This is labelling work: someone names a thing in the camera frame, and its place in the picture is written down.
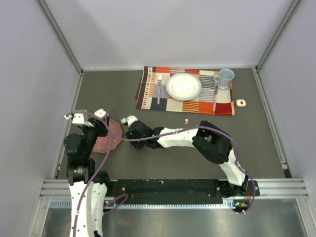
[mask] pink sponge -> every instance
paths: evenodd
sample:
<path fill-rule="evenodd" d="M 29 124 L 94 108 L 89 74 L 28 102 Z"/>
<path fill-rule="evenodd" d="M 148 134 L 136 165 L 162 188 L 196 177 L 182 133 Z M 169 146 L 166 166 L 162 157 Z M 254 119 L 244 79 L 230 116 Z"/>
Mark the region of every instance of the pink sponge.
<path fill-rule="evenodd" d="M 115 122 L 113 119 L 109 121 L 109 128 L 117 137 L 122 137 L 123 131 L 120 128 L 120 124 Z M 111 150 L 113 150 L 120 143 L 120 139 L 116 137 L 112 137 L 112 145 Z M 94 144 L 93 151 L 98 153 L 106 153 L 110 148 L 110 135 L 106 137 L 98 137 L 97 141 Z"/>

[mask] white wall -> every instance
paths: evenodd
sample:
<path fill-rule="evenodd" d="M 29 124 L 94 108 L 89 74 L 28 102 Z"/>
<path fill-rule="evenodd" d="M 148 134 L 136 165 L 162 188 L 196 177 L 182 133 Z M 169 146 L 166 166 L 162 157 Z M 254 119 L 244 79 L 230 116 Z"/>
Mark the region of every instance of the white wall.
<path fill-rule="evenodd" d="M 292 172 L 316 208 L 316 1 L 303 0 L 262 69 Z"/>
<path fill-rule="evenodd" d="M 257 65 L 292 0 L 46 0 L 84 69 Z"/>
<path fill-rule="evenodd" d="M 77 81 L 37 2 L 0 1 L 1 236 L 27 236 Z"/>

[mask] fork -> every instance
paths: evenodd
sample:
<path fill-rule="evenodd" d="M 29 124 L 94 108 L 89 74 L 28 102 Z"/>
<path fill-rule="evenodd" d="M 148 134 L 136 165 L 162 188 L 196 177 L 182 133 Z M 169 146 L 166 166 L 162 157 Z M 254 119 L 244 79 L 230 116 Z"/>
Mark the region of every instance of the fork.
<path fill-rule="evenodd" d="M 161 88 L 161 83 L 162 83 L 162 74 L 158 74 L 158 98 L 157 98 L 157 104 L 159 105 L 160 104 L 160 88 Z"/>

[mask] dark floor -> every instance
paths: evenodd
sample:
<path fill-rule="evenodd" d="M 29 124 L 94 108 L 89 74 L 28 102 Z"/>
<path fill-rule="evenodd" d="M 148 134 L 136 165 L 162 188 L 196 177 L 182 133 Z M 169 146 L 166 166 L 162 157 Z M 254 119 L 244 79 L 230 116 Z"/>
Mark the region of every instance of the dark floor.
<path fill-rule="evenodd" d="M 119 110 L 123 115 L 135 115 L 154 128 L 184 128 L 208 120 L 230 134 L 241 150 L 240 164 L 254 178 L 284 178 L 252 69 L 234 69 L 234 100 L 245 99 L 247 106 L 235 107 L 235 116 L 212 116 L 190 113 L 161 112 L 136 109 L 134 99 L 142 71 L 85 72 L 76 109 Z M 71 133 L 80 130 L 72 126 Z M 104 155 L 92 153 L 98 166 Z M 67 159 L 63 158 L 59 179 L 66 178 Z M 226 178 L 216 164 L 207 161 L 193 148 L 173 147 L 133 150 L 121 142 L 102 168 L 111 179 L 212 179 Z"/>

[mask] knife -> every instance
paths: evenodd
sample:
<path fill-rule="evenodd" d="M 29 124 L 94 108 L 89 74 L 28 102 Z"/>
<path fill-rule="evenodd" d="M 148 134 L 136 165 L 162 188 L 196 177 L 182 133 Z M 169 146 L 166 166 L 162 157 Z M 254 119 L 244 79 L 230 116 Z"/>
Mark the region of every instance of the knife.
<path fill-rule="evenodd" d="M 213 111 L 215 111 L 215 110 L 216 110 L 216 97 L 217 97 L 217 90 L 218 90 L 218 85 L 217 85 L 217 82 L 215 82 L 214 97 L 213 97 Z"/>

